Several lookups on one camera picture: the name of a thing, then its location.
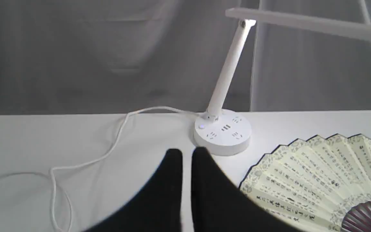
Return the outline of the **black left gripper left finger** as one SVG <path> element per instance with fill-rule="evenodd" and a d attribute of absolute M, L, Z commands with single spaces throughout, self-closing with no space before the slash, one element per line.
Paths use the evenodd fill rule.
<path fill-rule="evenodd" d="M 169 149 L 146 184 L 118 211 L 88 232 L 180 232 L 183 156 Z"/>

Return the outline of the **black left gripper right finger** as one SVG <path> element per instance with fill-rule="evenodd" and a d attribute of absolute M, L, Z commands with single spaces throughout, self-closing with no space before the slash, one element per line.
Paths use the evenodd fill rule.
<path fill-rule="evenodd" d="M 192 154 L 191 207 L 196 232 L 298 231 L 248 199 L 204 147 Z"/>

